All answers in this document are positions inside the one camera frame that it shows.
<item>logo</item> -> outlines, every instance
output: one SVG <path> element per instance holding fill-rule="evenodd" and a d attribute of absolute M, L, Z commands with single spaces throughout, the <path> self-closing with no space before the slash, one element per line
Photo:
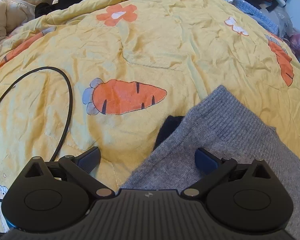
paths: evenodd
<path fill-rule="evenodd" d="M 153 194 L 151 192 L 148 192 L 147 194 L 145 194 L 145 196 L 149 198 L 149 197 L 152 197 Z"/>

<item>gray sleeve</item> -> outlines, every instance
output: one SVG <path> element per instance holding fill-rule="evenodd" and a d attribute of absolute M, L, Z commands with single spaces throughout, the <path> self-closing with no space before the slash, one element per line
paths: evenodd
<path fill-rule="evenodd" d="M 287 231 L 300 240 L 300 160 L 224 86 L 192 108 L 179 127 L 128 178 L 123 188 L 178 189 L 201 178 L 194 152 L 204 147 L 238 163 L 264 159 L 289 192 L 294 212 Z"/>

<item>blue knit fabric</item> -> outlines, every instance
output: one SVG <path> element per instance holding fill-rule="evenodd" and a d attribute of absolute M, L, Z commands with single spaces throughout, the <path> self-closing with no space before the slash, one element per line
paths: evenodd
<path fill-rule="evenodd" d="M 240 11 L 248 14 L 251 18 L 255 19 L 267 31 L 278 35 L 279 27 L 266 15 L 260 12 L 257 8 L 246 2 L 245 0 L 233 0 L 232 4 Z"/>

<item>orange flower print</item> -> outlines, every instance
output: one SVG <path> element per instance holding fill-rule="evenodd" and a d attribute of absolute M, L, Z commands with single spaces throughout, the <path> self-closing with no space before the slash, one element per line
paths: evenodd
<path fill-rule="evenodd" d="M 126 7 L 115 4 L 106 9 L 107 13 L 97 15 L 97 20 L 105 21 L 106 26 L 116 26 L 121 19 L 133 22 L 137 19 L 137 15 L 134 13 L 135 10 L 137 10 L 137 7 L 133 4 Z"/>

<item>bedspread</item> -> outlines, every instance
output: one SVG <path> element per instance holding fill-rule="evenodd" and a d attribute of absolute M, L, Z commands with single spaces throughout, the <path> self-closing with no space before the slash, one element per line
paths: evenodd
<path fill-rule="evenodd" d="M 151 153 L 168 115 L 185 115 L 220 84 L 300 158 L 300 63 L 223 0 L 83 0 L 32 20 L 0 48 L 0 96 L 42 66 L 63 70 L 73 89 L 59 157 L 98 146 L 93 176 L 113 190 Z M 0 197 L 32 156 L 50 159 L 67 110 L 66 82 L 49 70 L 5 97 Z M 0 208 L 0 231 L 5 226 Z"/>

